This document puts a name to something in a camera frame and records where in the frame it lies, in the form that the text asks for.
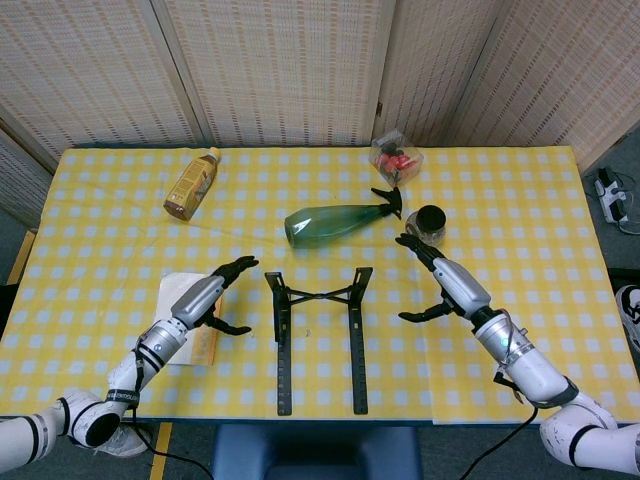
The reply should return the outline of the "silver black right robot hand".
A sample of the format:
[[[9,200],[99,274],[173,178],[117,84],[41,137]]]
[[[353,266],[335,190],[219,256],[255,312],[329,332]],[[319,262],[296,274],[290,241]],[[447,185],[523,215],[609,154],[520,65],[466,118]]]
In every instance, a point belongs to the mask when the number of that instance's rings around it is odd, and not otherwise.
[[[487,309],[491,296],[463,266],[448,259],[436,247],[427,245],[417,236],[401,233],[395,241],[409,248],[433,275],[441,287],[442,302],[421,313],[400,312],[398,316],[412,323],[423,323],[455,313],[471,320],[473,315]]]

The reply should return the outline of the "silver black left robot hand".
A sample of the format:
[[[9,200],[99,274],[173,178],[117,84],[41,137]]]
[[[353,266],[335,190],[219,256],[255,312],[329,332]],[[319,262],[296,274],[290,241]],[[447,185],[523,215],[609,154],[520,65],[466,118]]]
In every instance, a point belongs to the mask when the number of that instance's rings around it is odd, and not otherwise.
[[[188,330],[206,325],[227,335],[241,336],[251,331],[249,326],[232,326],[215,315],[216,303],[224,291],[242,272],[259,264],[253,255],[219,266],[209,276],[197,280],[171,307],[173,318]]]

